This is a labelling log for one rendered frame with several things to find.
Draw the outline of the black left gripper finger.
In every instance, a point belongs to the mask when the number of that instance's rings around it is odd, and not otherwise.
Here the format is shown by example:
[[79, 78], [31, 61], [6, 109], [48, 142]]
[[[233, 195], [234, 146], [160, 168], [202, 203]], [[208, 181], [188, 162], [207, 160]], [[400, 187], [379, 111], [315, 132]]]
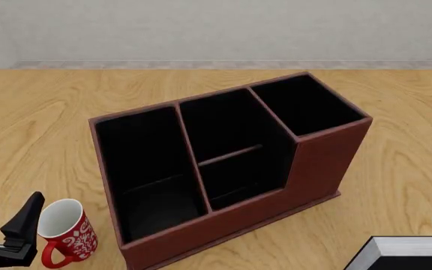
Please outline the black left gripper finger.
[[35, 191], [18, 213], [0, 228], [4, 235], [4, 246], [36, 248], [38, 221], [43, 206], [44, 195]]

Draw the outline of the red-brown desk caddy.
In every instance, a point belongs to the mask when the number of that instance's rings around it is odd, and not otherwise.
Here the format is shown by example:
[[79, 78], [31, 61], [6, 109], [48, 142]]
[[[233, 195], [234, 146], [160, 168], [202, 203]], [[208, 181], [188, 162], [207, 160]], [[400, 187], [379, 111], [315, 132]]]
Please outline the red-brown desk caddy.
[[306, 72], [91, 118], [127, 270], [337, 197], [371, 122]]

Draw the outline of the black book with grey pages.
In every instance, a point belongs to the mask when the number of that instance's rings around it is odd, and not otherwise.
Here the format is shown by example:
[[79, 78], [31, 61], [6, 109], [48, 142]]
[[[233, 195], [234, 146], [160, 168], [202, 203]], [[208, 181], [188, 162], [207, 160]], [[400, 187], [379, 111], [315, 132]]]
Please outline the black book with grey pages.
[[432, 270], [432, 235], [373, 235], [343, 270]]

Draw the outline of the red mug with white pattern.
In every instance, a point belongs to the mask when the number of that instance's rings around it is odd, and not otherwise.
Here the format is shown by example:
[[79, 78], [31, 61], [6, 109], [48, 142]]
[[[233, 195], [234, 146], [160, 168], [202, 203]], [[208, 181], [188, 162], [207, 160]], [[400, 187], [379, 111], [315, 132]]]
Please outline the red mug with white pattern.
[[48, 205], [40, 213], [37, 234], [47, 241], [41, 262], [48, 269], [87, 260], [98, 247], [98, 237], [76, 199], [60, 199]]

